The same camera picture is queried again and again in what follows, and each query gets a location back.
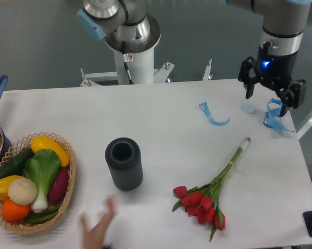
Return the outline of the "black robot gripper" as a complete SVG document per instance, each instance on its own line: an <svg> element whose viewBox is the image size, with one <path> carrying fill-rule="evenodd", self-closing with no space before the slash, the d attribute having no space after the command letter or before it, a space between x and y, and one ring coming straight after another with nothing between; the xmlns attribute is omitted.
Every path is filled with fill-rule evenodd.
<svg viewBox="0 0 312 249"><path fill-rule="evenodd" d="M255 84L260 83L275 92L280 90L280 117L292 108L297 109L304 102L307 85L303 79L291 80L297 54L298 52L286 56L264 54L260 47L257 60L253 57L245 59L238 74L238 81L242 82L246 89L245 98L251 98ZM255 76L251 77L250 71L253 68Z"/></svg>

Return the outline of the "silver robot arm base joint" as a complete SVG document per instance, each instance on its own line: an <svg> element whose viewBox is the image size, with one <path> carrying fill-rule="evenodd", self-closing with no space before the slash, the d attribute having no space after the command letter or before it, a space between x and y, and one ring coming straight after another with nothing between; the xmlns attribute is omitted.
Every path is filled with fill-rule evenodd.
<svg viewBox="0 0 312 249"><path fill-rule="evenodd" d="M77 18L94 39L122 53L142 53L161 37L158 21L146 13L145 1L83 1Z"/></svg>

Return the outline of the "blurred human hand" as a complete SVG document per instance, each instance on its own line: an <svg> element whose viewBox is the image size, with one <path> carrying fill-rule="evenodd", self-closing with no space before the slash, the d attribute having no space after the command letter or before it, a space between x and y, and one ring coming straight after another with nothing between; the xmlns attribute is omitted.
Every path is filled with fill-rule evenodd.
<svg viewBox="0 0 312 249"><path fill-rule="evenodd" d="M89 228L87 217L84 214L80 216L83 248L104 248L106 231L116 215L116 201L114 195L106 199L106 204L107 211L102 214L100 221L91 229Z"/></svg>

